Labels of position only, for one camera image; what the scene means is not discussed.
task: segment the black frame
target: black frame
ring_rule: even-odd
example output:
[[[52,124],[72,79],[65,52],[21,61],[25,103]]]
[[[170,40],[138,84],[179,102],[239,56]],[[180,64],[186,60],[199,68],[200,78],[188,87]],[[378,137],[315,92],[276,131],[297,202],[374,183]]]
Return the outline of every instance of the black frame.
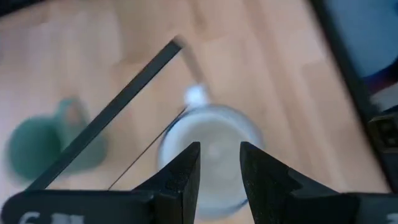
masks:
[[[308,0],[315,12],[318,25],[322,28],[323,37],[327,40],[328,46],[335,58],[335,62],[340,69],[342,79],[351,95],[354,107],[359,116],[368,143],[370,143],[373,153],[378,159],[383,172],[385,173],[388,184],[394,193],[398,193],[398,157],[396,153],[386,153],[378,144],[378,139],[374,138],[372,123],[383,113],[379,112],[376,106],[370,101],[370,94],[364,82],[354,69],[353,62],[348,55],[348,51],[339,35],[333,22],[332,16],[327,10],[325,1],[327,0]]]

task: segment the black bar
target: black bar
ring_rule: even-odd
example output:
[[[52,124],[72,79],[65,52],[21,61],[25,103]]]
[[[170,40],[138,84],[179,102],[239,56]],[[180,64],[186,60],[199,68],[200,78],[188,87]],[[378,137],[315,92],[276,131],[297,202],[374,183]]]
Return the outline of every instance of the black bar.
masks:
[[[181,46],[174,40],[170,41],[69,144],[62,152],[61,158],[33,181],[26,190],[46,189],[180,50]]]
[[[370,102],[368,89],[354,68],[343,39],[337,31],[333,18],[327,11],[325,0],[309,1],[315,11],[318,25],[322,28],[323,37],[327,40],[327,44],[335,57],[335,62],[342,73],[341,78],[345,81],[345,85],[352,97],[352,102],[361,121],[366,124],[378,114],[377,109]]]

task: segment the wooden floor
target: wooden floor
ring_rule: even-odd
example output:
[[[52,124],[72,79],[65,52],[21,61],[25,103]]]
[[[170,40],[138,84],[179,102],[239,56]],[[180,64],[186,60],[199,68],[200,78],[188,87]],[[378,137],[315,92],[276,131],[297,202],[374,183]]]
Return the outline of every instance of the wooden floor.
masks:
[[[54,0],[3,17],[0,142],[62,98],[79,97],[93,119],[175,35],[192,46],[213,101],[248,115],[269,154],[339,191],[388,191],[304,0]],[[50,187],[128,190],[153,175],[159,140],[129,166],[194,83],[176,56],[105,129],[102,165]],[[4,164],[2,202],[28,184]],[[245,206],[217,223],[248,221]]]

